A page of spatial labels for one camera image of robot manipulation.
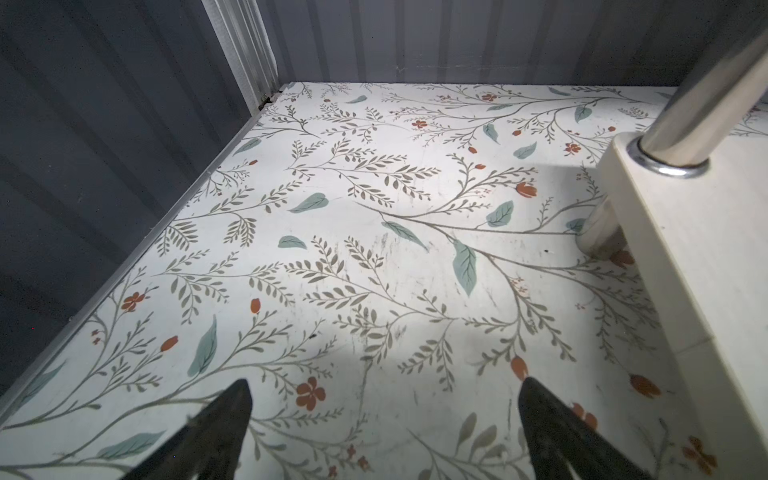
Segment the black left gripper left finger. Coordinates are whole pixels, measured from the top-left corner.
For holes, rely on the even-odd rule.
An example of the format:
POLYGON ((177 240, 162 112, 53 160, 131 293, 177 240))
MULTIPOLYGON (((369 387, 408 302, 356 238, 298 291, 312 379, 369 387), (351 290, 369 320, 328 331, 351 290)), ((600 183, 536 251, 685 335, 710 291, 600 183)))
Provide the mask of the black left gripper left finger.
POLYGON ((232 480, 252 408, 248 382, 236 380, 124 477, 232 480))

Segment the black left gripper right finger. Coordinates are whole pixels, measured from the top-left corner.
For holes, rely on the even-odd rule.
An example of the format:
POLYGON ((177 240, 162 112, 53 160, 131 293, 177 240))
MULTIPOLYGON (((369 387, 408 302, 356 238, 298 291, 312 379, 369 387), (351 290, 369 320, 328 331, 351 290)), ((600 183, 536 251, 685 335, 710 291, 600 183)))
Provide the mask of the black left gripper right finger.
POLYGON ((525 379, 518 410, 537 479, 648 479, 549 389, 525 379))

